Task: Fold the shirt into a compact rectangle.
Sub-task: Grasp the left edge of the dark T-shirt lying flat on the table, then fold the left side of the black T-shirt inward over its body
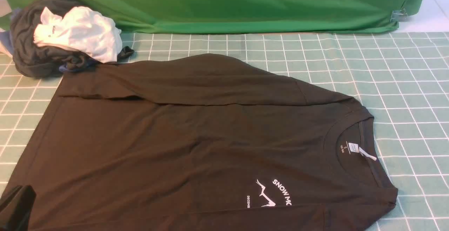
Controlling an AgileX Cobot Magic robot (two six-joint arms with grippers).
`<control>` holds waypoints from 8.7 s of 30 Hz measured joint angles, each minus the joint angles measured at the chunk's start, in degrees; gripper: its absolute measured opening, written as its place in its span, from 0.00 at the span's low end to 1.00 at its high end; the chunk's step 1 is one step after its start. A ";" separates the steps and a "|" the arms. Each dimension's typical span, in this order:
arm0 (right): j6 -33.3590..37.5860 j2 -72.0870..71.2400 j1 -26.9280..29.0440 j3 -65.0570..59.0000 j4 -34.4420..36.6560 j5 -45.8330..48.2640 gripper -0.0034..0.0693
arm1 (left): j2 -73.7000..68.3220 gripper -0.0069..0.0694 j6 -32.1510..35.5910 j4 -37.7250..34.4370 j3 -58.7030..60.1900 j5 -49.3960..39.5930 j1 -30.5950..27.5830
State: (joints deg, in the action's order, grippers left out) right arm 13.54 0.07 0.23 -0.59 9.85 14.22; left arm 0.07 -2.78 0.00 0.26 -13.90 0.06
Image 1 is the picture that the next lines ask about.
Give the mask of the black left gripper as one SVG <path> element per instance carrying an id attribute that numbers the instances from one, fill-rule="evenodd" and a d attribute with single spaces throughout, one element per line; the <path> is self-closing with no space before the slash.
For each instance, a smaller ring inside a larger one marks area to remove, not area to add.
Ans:
<path id="1" fill-rule="evenodd" d="M 27 231 L 36 192 L 30 185 L 15 186 L 1 197 L 0 230 Z"/>

